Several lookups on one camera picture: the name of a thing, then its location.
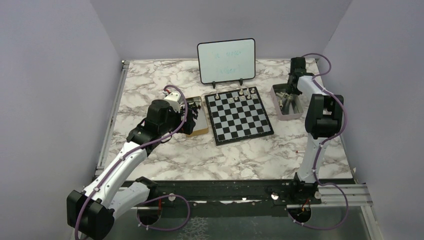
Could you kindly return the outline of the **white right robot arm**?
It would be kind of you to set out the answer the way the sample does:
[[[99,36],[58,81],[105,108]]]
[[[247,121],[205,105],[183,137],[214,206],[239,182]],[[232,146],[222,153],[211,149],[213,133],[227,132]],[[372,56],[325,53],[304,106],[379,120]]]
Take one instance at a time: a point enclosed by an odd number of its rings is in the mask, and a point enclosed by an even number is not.
[[[309,99],[305,117],[307,146],[299,170],[290,182],[288,196],[295,204],[312,200],[319,185],[319,171],[330,140],[344,129],[344,97],[320,85],[312,73],[291,73],[289,94]]]

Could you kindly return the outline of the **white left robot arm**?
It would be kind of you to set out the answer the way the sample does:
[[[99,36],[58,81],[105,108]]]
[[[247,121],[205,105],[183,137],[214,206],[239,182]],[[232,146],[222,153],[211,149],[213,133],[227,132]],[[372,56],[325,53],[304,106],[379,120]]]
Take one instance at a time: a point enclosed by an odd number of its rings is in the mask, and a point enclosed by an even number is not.
[[[67,224],[77,240],[104,239],[115,220],[139,203],[152,205],[157,191],[144,183],[133,183],[120,191],[134,169],[160,144],[176,133],[190,135],[200,106],[187,100],[153,100],[146,117],[133,128],[109,166],[82,191],[66,198]]]

